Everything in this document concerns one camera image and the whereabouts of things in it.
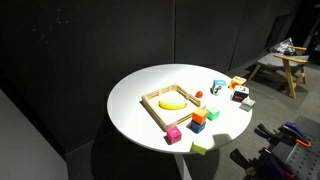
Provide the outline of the yellow toy banana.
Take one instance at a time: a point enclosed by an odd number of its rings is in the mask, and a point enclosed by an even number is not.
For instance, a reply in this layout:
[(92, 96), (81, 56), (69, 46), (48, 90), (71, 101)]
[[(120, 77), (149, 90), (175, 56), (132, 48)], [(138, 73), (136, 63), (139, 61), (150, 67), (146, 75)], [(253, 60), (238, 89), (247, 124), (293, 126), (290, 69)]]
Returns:
[(177, 102), (164, 102), (159, 101), (159, 107), (166, 109), (166, 110), (180, 110), (187, 107), (187, 103), (177, 103)]

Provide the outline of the wooden tray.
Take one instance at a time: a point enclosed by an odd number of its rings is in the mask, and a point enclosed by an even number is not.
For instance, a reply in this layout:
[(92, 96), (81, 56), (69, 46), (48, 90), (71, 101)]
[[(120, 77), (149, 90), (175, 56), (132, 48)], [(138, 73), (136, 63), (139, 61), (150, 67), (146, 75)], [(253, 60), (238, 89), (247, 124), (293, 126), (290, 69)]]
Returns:
[(177, 84), (142, 96), (142, 104), (159, 126), (166, 131), (191, 118), (201, 101)]

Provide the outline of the round white table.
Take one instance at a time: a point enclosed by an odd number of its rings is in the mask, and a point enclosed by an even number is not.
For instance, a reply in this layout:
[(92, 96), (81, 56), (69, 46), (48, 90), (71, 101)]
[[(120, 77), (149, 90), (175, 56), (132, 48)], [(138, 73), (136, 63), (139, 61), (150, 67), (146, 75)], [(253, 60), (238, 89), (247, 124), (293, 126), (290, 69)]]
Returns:
[[(214, 80), (231, 79), (212, 69), (189, 64), (163, 64), (138, 70), (118, 82), (107, 100), (107, 112), (116, 129), (135, 144), (154, 151), (172, 154), (183, 180), (192, 180), (184, 156), (191, 153), (195, 143), (206, 150), (216, 150), (236, 139), (247, 128), (252, 113), (240, 108), (231, 99), (233, 93), (223, 87), (216, 95), (210, 92)], [(177, 84), (195, 97), (203, 92), (201, 108), (214, 106), (219, 116), (206, 122), (198, 134), (190, 129), (190, 119), (176, 125), (182, 133), (180, 141), (170, 144), (166, 131), (153, 119), (142, 104), (142, 96), (161, 88)]]

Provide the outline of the small red ball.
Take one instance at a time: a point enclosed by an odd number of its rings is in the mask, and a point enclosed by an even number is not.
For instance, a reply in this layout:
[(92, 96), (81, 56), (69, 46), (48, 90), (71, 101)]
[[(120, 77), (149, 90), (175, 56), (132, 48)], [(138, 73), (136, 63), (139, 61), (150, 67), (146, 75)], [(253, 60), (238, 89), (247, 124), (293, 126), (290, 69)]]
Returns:
[(203, 97), (203, 92), (202, 91), (197, 91), (195, 97), (202, 98)]

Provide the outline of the pink cube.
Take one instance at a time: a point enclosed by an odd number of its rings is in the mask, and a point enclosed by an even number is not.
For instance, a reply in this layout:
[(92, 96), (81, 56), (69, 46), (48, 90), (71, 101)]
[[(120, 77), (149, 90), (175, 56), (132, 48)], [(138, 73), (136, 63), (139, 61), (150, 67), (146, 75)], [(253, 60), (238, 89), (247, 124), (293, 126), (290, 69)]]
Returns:
[(174, 143), (181, 140), (182, 133), (180, 132), (180, 130), (176, 126), (174, 126), (174, 127), (167, 129), (166, 136), (167, 136), (167, 140), (169, 141), (169, 143), (174, 144)]

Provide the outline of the dark blue cube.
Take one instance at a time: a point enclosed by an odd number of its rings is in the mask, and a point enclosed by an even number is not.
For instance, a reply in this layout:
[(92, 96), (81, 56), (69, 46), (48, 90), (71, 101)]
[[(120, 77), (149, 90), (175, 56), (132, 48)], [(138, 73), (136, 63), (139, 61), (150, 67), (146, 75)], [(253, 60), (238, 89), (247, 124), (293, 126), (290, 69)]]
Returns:
[(199, 125), (196, 122), (192, 121), (190, 128), (194, 133), (198, 134), (205, 128), (205, 125), (206, 125), (206, 122), (203, 122), (201, 125)]

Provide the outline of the lime green cube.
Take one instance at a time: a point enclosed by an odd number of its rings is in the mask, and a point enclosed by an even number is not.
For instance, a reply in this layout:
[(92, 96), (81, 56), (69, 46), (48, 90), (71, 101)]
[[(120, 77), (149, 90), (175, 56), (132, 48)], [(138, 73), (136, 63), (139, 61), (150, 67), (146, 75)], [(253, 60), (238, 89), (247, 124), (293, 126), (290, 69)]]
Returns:
[(199, 146), (195, 143), (192, 143), (191, 145), (191, 151), (192, 152), (196, 152), (198, 154), (201, 154), (201, 155), (205, 155), (206, 154), (206, 149), (202, 146)]

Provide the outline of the orange picture cube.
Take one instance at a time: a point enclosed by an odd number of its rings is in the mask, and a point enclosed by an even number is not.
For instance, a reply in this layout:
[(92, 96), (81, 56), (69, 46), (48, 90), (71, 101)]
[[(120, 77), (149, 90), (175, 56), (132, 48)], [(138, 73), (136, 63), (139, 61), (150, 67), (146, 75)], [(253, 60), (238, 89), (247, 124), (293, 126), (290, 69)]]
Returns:
[(246, 79), (245, 79), (245, 78), (242, 78), (242, 77), (239, 77), (239, 76), (234, 76), (234, 77), (231, 79), (228, 88), (231, 89), (231, 90), (233, 90), (236, 85), (242, 86), (245, 82), (246, 82)]

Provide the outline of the black and white picture cube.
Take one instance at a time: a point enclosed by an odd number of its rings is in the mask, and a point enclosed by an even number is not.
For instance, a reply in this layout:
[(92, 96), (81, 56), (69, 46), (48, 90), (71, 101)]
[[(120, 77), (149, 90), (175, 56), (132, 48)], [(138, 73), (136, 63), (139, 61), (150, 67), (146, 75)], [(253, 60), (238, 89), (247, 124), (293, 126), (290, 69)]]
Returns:
[(233, 89), (231, 99), (236, 102), (242, 102), (249, 96), (249, 88), (246, 86), (236, 85)]

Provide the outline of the grey cube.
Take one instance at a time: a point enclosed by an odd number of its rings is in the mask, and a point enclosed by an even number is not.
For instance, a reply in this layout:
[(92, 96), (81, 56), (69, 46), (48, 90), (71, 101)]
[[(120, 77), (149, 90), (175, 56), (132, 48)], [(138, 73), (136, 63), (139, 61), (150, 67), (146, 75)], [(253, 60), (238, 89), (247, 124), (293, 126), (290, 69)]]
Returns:
[(250, 99), (249, 97), (247, 97), (242, 101), (240, 108), (242, 110), (249, 112), (253, 108), (254, 105), (255, 105), (255, 101)]

